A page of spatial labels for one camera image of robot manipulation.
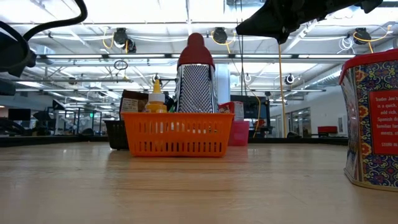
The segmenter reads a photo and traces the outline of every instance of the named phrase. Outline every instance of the ceiling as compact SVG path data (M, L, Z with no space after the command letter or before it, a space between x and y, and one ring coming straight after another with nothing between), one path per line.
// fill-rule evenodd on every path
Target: ceiling
M30 46L38 54L123 54L123 49L111 45L112 33L118 27L125 27L127 34L137 46L137 54L179 54L187 44L187 37L192 32L198 32L205 38L205 45L213 54L228 54L225 45L218 45L211 38L215 27L224 27L229 36L231 54L240 54L238 38L234 36L237 21L246 19L255 13L261 4L244 4L238 12L234 6L229 6L224 0L85 0L88 8L88 18L83 23L47 30L37 34L30 40ZM72 0L2 0L0 1L0 20L7 22L21 34L37 24L57 19L68 19L79 14ZM379 7L369 14L356 8L338 11L326 17L324 21L303 24L292 33L288 41L282 45L283 54L363 54L369 52L368 45L353 44L352 37L345 40L348 34L357 27L365 27L372 37L380 38L390 32L385 38L373 42L373 47L396 37L398 32L398 8ZM243 37L244 54L278 54L278 45L274 39L264 37ZM129 88L150 89L152 77L158 74L164 78L175 78L176 61L173 58L128 60L130 65L126 74L117 71L104 60L69 60L69 66L37 66L27 68L23 80L36 82L40 79L67 80L71 77L87 79L92 82L82 82L70 85L68 82L41 83L40 87L20 85L20 89L53 89L72 90L96 88ZM90 66L73 66L73 63L95 62ZM241 68L240 60L222 61L228 63L232 76L238 76ZM338 63L297 63L288 61L282 63L283 76L293 74L297 79L294 86L304 84ZM278 63L244 62L244 70L252 76L251 88L280 88ZM126 76L129 81L122 81ZM104 82L103 79L114 79ZM173 83L167 88L173 89ZM58 97L82 96L93 102L101 102L93 93L57 92Z

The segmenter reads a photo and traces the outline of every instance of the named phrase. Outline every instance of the orange basket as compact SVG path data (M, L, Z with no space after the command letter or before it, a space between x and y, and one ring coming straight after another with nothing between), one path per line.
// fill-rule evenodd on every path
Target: orange basket
M222 157L234 114L122 113L133 156Z

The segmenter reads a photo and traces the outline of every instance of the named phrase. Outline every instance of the table surface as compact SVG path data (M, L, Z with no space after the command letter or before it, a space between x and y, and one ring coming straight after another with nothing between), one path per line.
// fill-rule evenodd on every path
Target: table surface
M0 223L397 223L398 194L352 185L346 147L251 144L136 158L106 142L0 149Z

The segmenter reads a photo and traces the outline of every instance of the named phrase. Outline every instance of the yellow bottle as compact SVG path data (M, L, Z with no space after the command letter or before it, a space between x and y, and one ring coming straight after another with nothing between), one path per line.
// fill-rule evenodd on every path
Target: yellow bottle
M164 105L165 96L160 90L159 80L155 81L154 91L149 94L148 104L145 106L150 113L167 113L167 107Z

